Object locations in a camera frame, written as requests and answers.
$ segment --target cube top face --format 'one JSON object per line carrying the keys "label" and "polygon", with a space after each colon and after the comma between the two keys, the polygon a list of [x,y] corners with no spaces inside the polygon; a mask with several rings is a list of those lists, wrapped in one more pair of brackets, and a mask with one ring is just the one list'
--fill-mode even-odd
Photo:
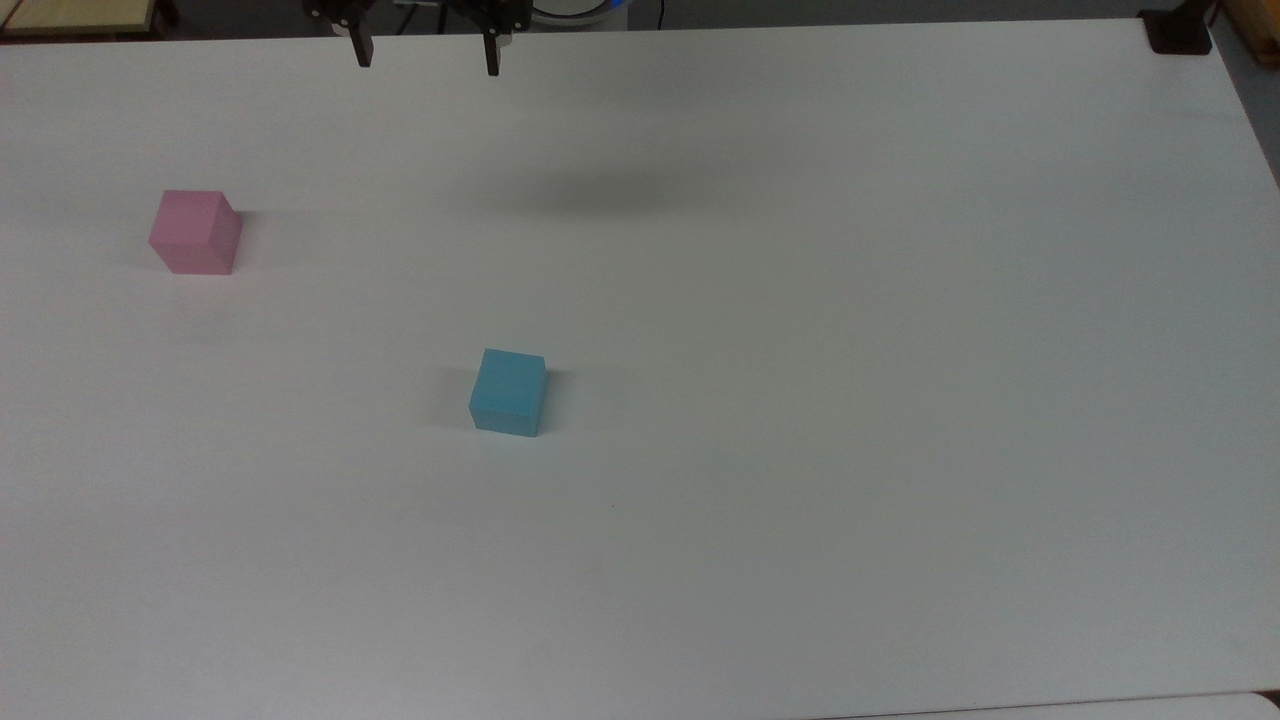
{"label": "cube top face", "polygon": [[471,409],[536,416],[547,387],[547,361],[538,355],[485,350],[471,391]]}
{"label": "cube top face", "polygon": [[215,190],[166,190],[151,225],[151,245],[205,246],[227,199]]}

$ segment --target white table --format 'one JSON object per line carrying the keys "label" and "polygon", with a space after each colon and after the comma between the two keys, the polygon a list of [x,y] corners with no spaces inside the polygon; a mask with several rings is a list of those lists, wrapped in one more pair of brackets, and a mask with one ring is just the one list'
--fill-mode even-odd
{"label": "white table", "polygon": [[1225,694],[893,717],[896,720],[1276,720],[1280,717],[1280,710],[1256,694]]}
{"label": "white table", "polygon": [[[0,49],[0,716],[1280,687],[1280,193],[1138,22]],[[246,211],[229,278],[146,245]],[[468,428],[547,356],[543,437]]]}

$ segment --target blue cube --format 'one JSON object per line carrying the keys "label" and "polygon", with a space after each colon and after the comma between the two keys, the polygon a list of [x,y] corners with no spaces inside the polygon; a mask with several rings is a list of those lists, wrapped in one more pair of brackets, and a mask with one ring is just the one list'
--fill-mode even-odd
{"label": "blue cube", "polygon": [[538,355],[485,350],[471,391],[476,428],[536,437],[547,392],[547,361]]}

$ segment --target cable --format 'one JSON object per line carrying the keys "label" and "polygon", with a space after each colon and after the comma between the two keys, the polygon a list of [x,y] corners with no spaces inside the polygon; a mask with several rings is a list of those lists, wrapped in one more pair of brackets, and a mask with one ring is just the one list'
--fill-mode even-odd
{"label": "cable", "polygon": [[404,28],[408,27],[408,23],[413,22],[415,13],[417,13],[416,3],[408,6],[408,12],[404,13],[404,22],[401,23],[401,27],[399,29],[396,31],[396,35],[404,35]]}

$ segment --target foam block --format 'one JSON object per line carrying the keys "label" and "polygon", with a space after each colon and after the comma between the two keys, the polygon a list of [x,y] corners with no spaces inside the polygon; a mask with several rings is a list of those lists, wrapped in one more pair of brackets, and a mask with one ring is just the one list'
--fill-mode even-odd
{"label": "foam block", "polygon": [[150,243],[172,273],[229,275],[241,227],[241,217],[221,192],[166,190]]}
{"label": "foam block", "polygon": [[481,430],[538,437],[545,393],[547,361],[543,357],[485,350],[480,375],[471,389],[471,419]]}

